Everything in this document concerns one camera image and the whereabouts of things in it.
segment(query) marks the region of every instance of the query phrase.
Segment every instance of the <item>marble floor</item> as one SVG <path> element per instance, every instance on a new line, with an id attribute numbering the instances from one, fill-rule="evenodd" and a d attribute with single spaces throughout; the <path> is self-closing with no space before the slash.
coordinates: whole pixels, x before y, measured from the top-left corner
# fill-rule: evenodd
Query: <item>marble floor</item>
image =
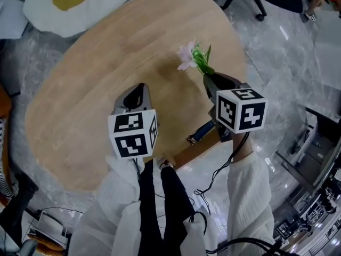
<path id="1" fill-rule="evenodd" d="M 214 0 L 223 4 L 225 0 Z M 317 23 L 303 24 L 299 15 L 264 2 L 268 17 L 258 22 L 258 8 L 252 0 L 234 0 L 225 11 L 238 32 L 247 57 L 249 84 L 269 98 L 269 113 L 263 130 L 252 133 L 254 149 L 269 166 L 272 189 L 271 207 L 276 209 L 297 186 L 274 156 L 276 150 L 287 153 L 304 129 L 307 119 L 301 108 L 308 106 L 332 119 L 339 111 L 340 92 L 320 83 L 314 38 Z M 50 70 L 60 61 L 76 39 L 40 33 L 28 28 L 17 41 L 8 41 L 0 54 L 0 80 L 10 93 L 21 95 L 13 99 L 10 151 L 14 164 L 24 170 L 40 187 L 30 202 L 33 210 L 50 206 L 85 211 L 94 198 L 93 193 L 66 191 L 30 152 L 25 135 L 24 118 L 28 103 L 37 93 Z M 220 167 L 231 152 L 231 144 L 216 147 L 202 158 L 179 171 L 189 195 L 199 206 L 192 192 L 200 178 L 209 184 L 215 167 Z M 226 238 L 228 209 L 226 177 L 222 172 L 208 200 L 214 205 L 214 218 L 220 229 L 220 240 Z M 69 229 L 76 225 L 79 214 L 66 210 L 49 210 Z"/>

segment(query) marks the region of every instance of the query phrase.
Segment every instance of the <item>chair caster wheel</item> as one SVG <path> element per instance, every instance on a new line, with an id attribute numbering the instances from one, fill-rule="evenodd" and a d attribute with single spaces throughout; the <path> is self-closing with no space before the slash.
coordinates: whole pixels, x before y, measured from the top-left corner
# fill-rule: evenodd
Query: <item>chair caster wheel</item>
<path id="1" fill-rule="evenodd" d="M 257 14 L 257 15 L 256 15 L 256 19 L 257 19 L 259 22 L 263 22 L 264 19 L 265 19 L 265 16 L 263 16 L 262 14 Z"/>

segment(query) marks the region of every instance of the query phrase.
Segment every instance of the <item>striped fabric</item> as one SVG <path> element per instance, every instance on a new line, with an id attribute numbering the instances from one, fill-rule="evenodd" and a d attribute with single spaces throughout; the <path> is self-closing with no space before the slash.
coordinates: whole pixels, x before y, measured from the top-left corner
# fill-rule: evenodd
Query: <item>striped fabric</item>
<path id="1" fill-rule="evenodd" d="M 5 136 L 6 120 L 0 118 L 0 193 L 2 193 L 6 198 L 12 197 L 12 192 L 6 181 L 4 167 L 2 163 L 2 154 L 4 148 L 4 136 Z"/>

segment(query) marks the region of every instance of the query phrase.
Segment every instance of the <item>pink flower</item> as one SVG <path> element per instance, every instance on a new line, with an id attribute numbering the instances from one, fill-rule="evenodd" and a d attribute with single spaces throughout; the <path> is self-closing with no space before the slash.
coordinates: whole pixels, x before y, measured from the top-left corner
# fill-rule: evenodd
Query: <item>pink flower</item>
<path id="1" fill-rule="evenodd" d="M 195 39 L 188 43 L 187 46 L 180 46 L 180 50 L 178 51 L 178 55 L 181 59 L 182 64 L 179 65 L 177 70 L 186 70 L 189 66 L 190 67 L 197 67 L 197 63 L 193 59 L 193 50 L 195 45 Z"/>

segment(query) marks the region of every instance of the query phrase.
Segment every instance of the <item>white cube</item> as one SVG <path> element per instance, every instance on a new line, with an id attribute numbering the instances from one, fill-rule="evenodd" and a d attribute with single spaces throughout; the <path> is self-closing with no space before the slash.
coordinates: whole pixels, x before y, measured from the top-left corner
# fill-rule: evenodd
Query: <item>white cube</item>
<path id="1" fill-rule="evenodd" d="M 233 133 L 245 133 L 264 127 L 268 100 L 255 90 L 217 91 L 216 119 Z"/>
<path id="2" fill-rule="evenodd" d="M 138 158 L 153 154 L 158 135 L 155 110 L 108 117 L 109 137 L 118 158 Z"/>

